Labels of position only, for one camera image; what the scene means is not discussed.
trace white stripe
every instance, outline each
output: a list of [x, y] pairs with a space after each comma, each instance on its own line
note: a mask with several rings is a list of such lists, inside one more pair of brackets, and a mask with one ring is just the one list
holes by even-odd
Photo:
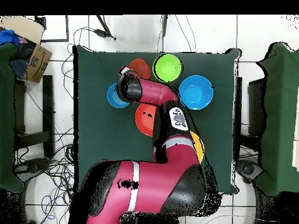
[[170, 140], [167, 140], [163, 144], [163, 146], [166, 145], [166, 148], [168, 149], [169, 147], [175, 146], [177, 144], [185, 144], [185, 145], [188, 145], [188, 146], [194, 148], [193, 142], [189, 138], [182, 138], [182, 137], [180, 137], [180, 138], [172, 138]]
[[[139, 164], [137, 162], [133, 162], [133, 181], [139, 183]], [[131, 190], [131, 198], [130, 198], [130, 204], [128, 206], [128, 211], [134, 211], [137, 201], [137, 194], [138, 194], [138, 188]]]

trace black joint cover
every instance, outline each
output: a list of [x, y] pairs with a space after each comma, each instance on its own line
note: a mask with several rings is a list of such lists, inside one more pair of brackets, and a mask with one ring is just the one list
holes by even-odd
[[139, 79], [132, 74], [125, 73], [117, 82], [116, 92], [124, 102], [139, 102], [142, 96]]

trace table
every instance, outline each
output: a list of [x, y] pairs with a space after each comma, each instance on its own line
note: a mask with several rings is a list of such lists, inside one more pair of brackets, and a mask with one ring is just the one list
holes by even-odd
[[[98, 160], [152, 161], [152, 138], [142, 134], [135, 124], [138, 103], [123, 109], [113, 108], [106, 99], [109, 86], [118, 80], [118, 71], [135, 58], [151, 67], [159, 52], [91, 52], [81, 46], [78, 53], [78, 134], [79, 185], [89, 168]], [[234, 61], [237, 49], [226, 54], [173, 53], [183, 64], [183, 73], [171, 85], [178, 89], [190, 75], [206, 77], [214, 86], [212, 102], [190, 113], [201, 139], [206, 157], [213, 167], [218, 190], [236, 193], [231, 184], [232, 111], [234, 99]]]

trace green bowl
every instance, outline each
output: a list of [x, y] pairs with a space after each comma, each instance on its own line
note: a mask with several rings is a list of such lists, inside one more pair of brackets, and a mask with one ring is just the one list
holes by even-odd
[[161, 82], [172, 82], [179, 77], [182, 70], [180, 60], [171, 54], [163, 54], [156, 58], [152, 65], [155, 77]]

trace blue cloth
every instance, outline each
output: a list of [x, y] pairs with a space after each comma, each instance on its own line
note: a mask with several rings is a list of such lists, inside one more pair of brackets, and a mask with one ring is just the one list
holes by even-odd
[[13, 30], [0, 31], [0, 45], [5, 42], [11, 42], [17, 45], [19, 42], [18, 36], [14, 34]]

